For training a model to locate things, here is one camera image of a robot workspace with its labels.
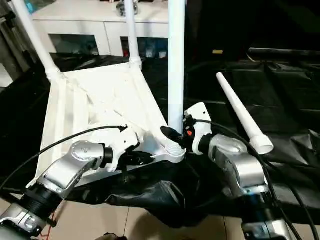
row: white plastic tube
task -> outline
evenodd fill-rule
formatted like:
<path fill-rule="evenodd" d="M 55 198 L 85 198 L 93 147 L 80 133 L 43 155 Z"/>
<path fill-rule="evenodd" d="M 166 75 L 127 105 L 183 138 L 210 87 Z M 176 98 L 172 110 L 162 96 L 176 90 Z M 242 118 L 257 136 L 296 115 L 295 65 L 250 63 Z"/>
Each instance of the white plastic tube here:
<path fill-rule="evenodd" d="M 142 66 L 141 58 L 139 56 L 138 39 L 136 33 L 135 9 L 133 0 L 124 0 L 125 17 L 128 25 L 128 41 L 130 50 L 130 63 L 137 64 L 140 68 Z"/>
<path fill-rule="evenodd" d="M 168 125 L 183 133 L 185 0 L 169 0 Z"/>
<path fill-rule="evenodd" d="M 250 138 L 250 144 L 260 154 L 267 154 L 274 149 L 274 145 L 270 139 L 263 134 L 255 120 L 252 118 L 246 107 L 243 105 L 235 91 L 232 89 L 226 78 L 221 72 L 216 74 L 216 77 L 231 103 L 236 115 L 238 116 L 246 134 Z"/>
<path fill-rule="evenodd" d="M 33 20 L 28 12 L 27 6 L 23 0 L 12 0 L 16 14 L 19 16 L 24 29 L 26 30 L 33 47 L 38 54 L 49 81 L 60 79 L 60 70 L 55 65 L 50 54 L 47 52 L 44 44 L 38 35 L 38 32 L 33 24 Z"/>

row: white cabinet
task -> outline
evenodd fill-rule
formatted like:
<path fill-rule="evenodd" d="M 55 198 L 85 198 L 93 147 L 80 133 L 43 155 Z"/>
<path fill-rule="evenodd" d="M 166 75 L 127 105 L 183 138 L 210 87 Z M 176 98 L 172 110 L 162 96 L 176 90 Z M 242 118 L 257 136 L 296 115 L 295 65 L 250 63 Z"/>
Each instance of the white cabinet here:
<path fill-rule="evenodd" d="M 136 23 L 138 38 L 168 38 L 168 24 L 166 23 Z M 108 34 L 111 55 L 123 57 L 121 37 L 128 36 L 125 22 L 106 22 L 105 29 Z"/>
<path fill-rule="evenodd" d="M 86 35 L 94 38 L 99 55 L 111 54 L 105 25 L 101 21 L 35 20 L 34 23 L 49 53 L 57 52 L 53 35 Z"/>
<path fill-rule="evenodd" d="M 119 16 L 116 5 L 92 0 L 58 0 L 32 17 L 50 53 L 75 52 L 72 43 L 69 48 L 64 44 L 61 49 L 59 41 L 79 39 L 88 40 L 89 47 L 96 48 L 99 55 L 123 56 L 121 37 L 128 36 L 128 29 L 126 18 Z M 168 2 L 139 3 L 138 8 L 137 37 L 168 38 Z"/>

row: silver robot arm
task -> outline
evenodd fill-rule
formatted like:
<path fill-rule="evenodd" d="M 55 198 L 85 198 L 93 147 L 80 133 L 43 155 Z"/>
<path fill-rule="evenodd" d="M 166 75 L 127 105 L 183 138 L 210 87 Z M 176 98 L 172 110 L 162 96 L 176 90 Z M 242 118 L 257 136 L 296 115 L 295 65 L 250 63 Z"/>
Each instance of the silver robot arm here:
<path fill-rule="evenodd" d="M 27 189 L 18 203 L 11 204 L 0 216 L 0 240 L 37 237 L 47 225 L 47 219 L 85 172 L 98 168 L 114 172 L 119 158 L 127 149 L 137 145 L 138 138 L 130 128 L 121 132 L 121 136 L 109 147 L 89 141 L 74 143 L 66 155 L 55 161 Z"/>
<path fill-rule="evenodd" d="M 193 123 L 188 125 L 188 118 L 211 121 L 203 102 L 189 108 L 185 117 L 192 151 L 197 155 L 208 155 L 226 176 L 230 197 L 240 209 L 245 238 L 291 240 L 289 229 L 269 191 L 264 169 L 248 153 L 246 145 L 234 138 L 214 135 L 207 123 L 191 121 Z"/>

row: floor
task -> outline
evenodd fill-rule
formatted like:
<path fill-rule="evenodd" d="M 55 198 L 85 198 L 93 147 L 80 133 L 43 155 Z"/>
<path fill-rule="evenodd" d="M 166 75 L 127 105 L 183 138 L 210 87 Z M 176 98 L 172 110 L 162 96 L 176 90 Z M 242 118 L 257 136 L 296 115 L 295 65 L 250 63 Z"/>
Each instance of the floor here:
<path fill-rule="evenodd" d="M 0 214 L 8 206 L 0 199 Z M 129 240 L 244 240 L 241 220 L 232 217 L 208 216 L 197 227 L 172 229 L 143 208 L 75 202 L 62 204 L 55 217 L 58 226 L 49 237 L 47 227 L 39 240 L 95 240 L 105 233 L 125 235 Z M 313 240 L 309 226 L 296 224 L 296 228 L 303 240 Z"/>

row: white pipe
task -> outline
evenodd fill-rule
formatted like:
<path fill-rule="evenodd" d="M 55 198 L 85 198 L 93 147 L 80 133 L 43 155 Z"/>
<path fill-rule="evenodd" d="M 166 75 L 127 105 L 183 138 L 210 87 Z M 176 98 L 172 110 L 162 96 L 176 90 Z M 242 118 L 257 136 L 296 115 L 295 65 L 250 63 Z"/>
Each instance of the white pipe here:
<path fill-rule="evenodd" d="M 169 0 L 168 125 L 183 133 L 185 0 Z"/>
<path fill-rule="evenodd" d="M 130 51 L 130 63 L 137 64 L 141 68 L 142 62 L 139 56 L 134 1 L 124 0 L 124 7 L 125 7 L 126 23 L 128 25 L 128 31 L 129 31 L 128 41 L 129 41 L 129 51 Z"/>
<path fill-rule="evenodd" d="M 12 0 L 15 13 L 19 16 L 24 29 L 26 30 L 33 47 L 38 54 L 49 81 L 53 79 L 60 79 L 60 70 L 55 65 L 50 54 L 47 52 L 44 44 L 42 43 L 38 32 L 33 24 L 33 20 L 28 12 L 27 6 L 23 0 Z"/>
<path fill-rule="evenodd" d="M 255 120 L 252 118 L 246 107 L 243 105 L 235 91 L 232 89 L 226 78 L 221 72 L 216 74 L 218 81 L 231 103 L 236 115 L 238 116 L 246 134 L 250 138 L 250 144 L 260 154 L 267 154 L 274 149 L 270 139 L 263 134 Z"/>

